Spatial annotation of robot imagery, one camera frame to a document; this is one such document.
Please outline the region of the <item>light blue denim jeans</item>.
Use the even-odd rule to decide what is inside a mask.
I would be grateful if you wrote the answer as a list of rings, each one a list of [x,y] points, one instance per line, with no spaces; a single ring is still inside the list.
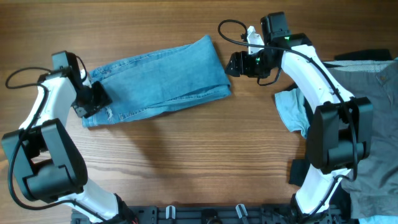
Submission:
[[[192,44],[114,61],[90,76],[112,102],[84,118],[85,128],[147,119],[231,95],[209,35]]]

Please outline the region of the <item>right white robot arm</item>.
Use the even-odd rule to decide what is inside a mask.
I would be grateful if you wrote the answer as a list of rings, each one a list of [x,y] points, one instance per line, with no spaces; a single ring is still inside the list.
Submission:
[[[233,53],[225,72],[260,80],[277,68],[304,94],[313,113],[306,140],[310,167],[292,197],[291,219],[315,222],[325,216],[340,181],[354,181],[359,161],[369,156],[373,105],[366,97],[354,97],[332,77],[305,34],[272,35],[259,49]]]

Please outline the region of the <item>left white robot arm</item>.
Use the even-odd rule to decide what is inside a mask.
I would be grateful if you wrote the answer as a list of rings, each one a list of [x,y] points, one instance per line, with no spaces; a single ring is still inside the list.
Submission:
[[[26,210],[67,205],[92,223],[137,223],[136,214],[114,193],[88,177],[82,155],[65,125],[73,108],[85,118],[109,104],[99,83],[86,84],[80,69],[45,70],[34,86],[37,99],[19,129],[1,144],[9,161],[8,188]]]

